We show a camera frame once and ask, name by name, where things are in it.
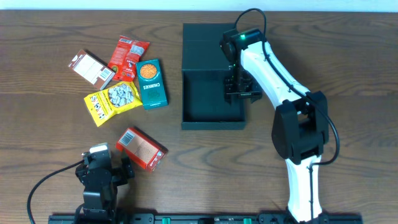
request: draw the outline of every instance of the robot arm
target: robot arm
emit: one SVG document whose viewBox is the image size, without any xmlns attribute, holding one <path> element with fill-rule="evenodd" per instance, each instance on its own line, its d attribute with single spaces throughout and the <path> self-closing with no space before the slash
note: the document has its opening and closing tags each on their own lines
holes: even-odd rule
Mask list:
<svg viewBox="0 0 398 224">
<path fill-rule="evenodd" d="M 272 127 L 272 142 L 285 159 L 289 174 L 290 198 L 288 209 L 297 222 L 307 222 L 321 214 L 318 199 L 318 167 L 313 168 L 311 195 L 310 164 L 320 162 L 323 145 L 328 141 L 328 123 L 319 112 L 310 106 L 301 96 L 294 93 L 280 76 L 287 80 L 298 92 L 310 96 L 324 111 L 327 111 L 326 98 L 321 92 L 310 93 L 296 81 L 273 54 L 268 42 L 262 49 L 263 34 L 258 30 L 239 33 L 236 29 L 224 33 L 220 42 L 221 49 L 233 66 L 233 82 L 240 92 L 251 92 L 260 86 L 275 108 Z M 245 82 L 245 88 L 239 88 Z M 299 120 L 298 114 L 307 115 Z"/>
<path fill-rule="evenodd" d="M 271 60 L 286 80 L 290 82 L 298 91 L 305 94 L 309 90 L 296 81 L 290 73 L 282 66 L 276 56 L 272 53 L 271 46 L 265 43 L 266 52 Z M 285 100 L 295 101 L 300 97 L 290 91 L 289 87 L 279 78 L 274 69 L 265 60 L 262 52 L 262 42 L 248 45 L 247 49 L 241 51 L 241 66 L 248 71 L 264 90 L 274 108 L 277 108 Z M 286 159 L 289 175 L 290 198 L 288 203 L 289 212 L 298 221 L 311 220 L 310 204 L 310 174 L 308 167 L 311 163 L 320 162 L 321 156 L 311 156 L 296 165 L 290 159 Z M 318 166 L 313 169 L 313 217 L 316 218 L 322 212 L 318 199 Z"/>
</svg>

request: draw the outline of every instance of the black box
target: black box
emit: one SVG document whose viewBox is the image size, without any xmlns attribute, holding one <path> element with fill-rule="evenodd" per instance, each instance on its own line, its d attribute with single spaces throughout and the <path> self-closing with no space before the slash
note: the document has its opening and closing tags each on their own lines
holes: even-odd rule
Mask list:
<svg viewBox="0 0 398 224">
<path fill-rule="evenodd" d="M 182 48 L 184 130 L 243 129 L 244 101 L 224 100 L 224 78 L 232 75 L 220 40 L 233 24 L 184 24 Z"/>
</svg>

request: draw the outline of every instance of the wood grain surface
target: wood grain surface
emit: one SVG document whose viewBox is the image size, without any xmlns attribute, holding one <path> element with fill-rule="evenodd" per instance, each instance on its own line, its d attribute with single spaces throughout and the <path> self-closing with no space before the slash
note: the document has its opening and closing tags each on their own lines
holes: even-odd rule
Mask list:
<svg viewBox="0 0 398 224">
<path fill-rule="evenodd" d="M 1 11 L 0 223 L 28 223 L 27 196 L 42 177 L 80 160 L 94 144 L 113 147 L 130 126 L 170 152 L 154 173 L 136 167 L 136 178 L 119 188 L 126 210 L 284 210 L 287 169 L 272 145 L 274 109 L 266 97 L 248 104 L 243 131 L 180 127 L 182 24 L 233 22 L 238 14 Z M 267 19 L 275 54 L 300 83 L 326 94 L 340 134 L 340 157 L 320 169 L 323 209 L 358 212 L 365 223 L 396 223 L 398 14 L 269 12 Z M 256 13 L 239 22 L 240 29 L 260 26 Z M 121 34 L 151 42 L 143 60 L 161 59 L 170 104 L 136 108 L 97 128 L 83 102 L 95 89 L 67 65 L 80 49 L 108 62 Z M 330 137 L 324 159 L 334 151 Z M 32 200 L 37 223 L 73 213 L 82 192 L 74 169 L 46 181 Z"/>
</svg>

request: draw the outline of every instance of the black clamp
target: black clamp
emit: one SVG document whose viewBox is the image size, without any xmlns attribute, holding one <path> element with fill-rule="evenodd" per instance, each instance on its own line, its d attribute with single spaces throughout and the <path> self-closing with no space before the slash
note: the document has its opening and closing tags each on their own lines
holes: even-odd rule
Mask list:
<svg viewBox="0 0 398 224">
<path fill-rule="evenodd" d="M 262 97 L 262 89 L 241 64 L 241 51 L 247 49 L 248 45 L 262 40 L 262 33 L 259 29 L 251 29 L 239 33 L 236 29 L 224 32 L 220 46 L 229 61 L 229 67 L 233 71 L 231 77 L 224 80 L 224 98 L 231 102 L 231 97 L 250 98 L 255 102 Z"/>
<path fill-rule="evenodd" d="M 307 96 L 327 114 L 328 105 L 322 92 L 307 93 Z M 299 120 L 299 112 L 306 117 Z M 282 158 L 299 165 L 303 159 L 321 155 L 328 140 L 327 120 L 303 98 L 293 102 L 285 100 L 276 107 L 272 142 Z"/>
</svg>

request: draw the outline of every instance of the red and white box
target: red and white box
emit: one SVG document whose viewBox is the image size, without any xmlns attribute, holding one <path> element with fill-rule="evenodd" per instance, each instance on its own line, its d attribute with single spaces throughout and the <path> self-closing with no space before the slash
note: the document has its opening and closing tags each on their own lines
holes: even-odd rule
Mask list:
<svg viewBox="0 0 398 224">
<path fill-rule="evenodd" d="M 114 76 L 114 71 L 95 60 L 84 50 L 77 53 L 68 67 L 99 90 L 103 90 Z"/>
<path fill-rule="evenodd" d="M 135 128 L 128 128 L 116 143 L 116 149 L 126 151 L 132 161 L 152 172 L 167 154 L 167 149 L 156 144 Z"/>
</svg>

